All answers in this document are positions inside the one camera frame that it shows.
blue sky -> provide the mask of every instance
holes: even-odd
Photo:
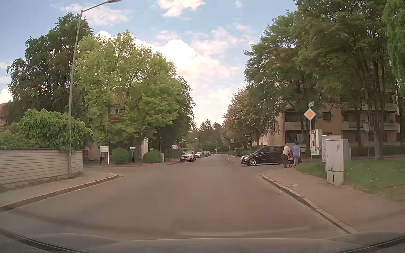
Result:
[[[102,1],[0,0],[0,103],[10,99],[5,68],[24,56],[25,41],[55,26],[66,12]],[[192,87],[196,123],[222,123],[233,92],[243,86],[243,50],[256,43],[267,23],[294,10],[293,0],[122,0],[84,13],[95,33],[127,29],[151,46]]]

road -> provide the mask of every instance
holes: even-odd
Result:
[[[123,177],[0,213],[0,227],[27,236],[127,240],[344,234],[258,177],[277,166],[242,167],[212,155],[193,163],[110,168]]]

priority road sign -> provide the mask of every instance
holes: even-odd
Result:
[[[315,118],[316,113],[312,110],[312,109],[307,109],[307,111],[304,113],[304,116],[306,116],[306,118],[308,120],[312,120],[313,118]]]

windshield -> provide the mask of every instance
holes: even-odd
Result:
[[[0,0],[0,253],[402,232],[405,1]]]

lamp post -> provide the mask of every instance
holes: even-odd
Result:
[[[81,10],[81,14],[79,14],[79,22],[77,23],[77,32],[76,32],[76,41],[74,42],[74,52],[73,52],[73,62],[71,64],[71,77],[70,77],[70,96],[68,98],[68,131],[70,132],[71,135],[71,99],[73,96],[73,79],[74,79],[74,67],[76,66],[76,50],[77,50],[77,42],[79,40],[79,29],[81,27],[81,19],[82,19],[82,13],[91,10],[93,8],[96,8],[98,6],[101,6],[103,4],[111,4],[111,3],[118,3],[121,0],[109,0],[105,1],[104,3],[97,4],[93,7],[90,7],[88,9]],[[71,146],[68,150],[68,177],[71,178]]]
[[[198,131],[198,151],[201,151],[201,148],[199,147],[199,132],[204,132],[204,130]]]

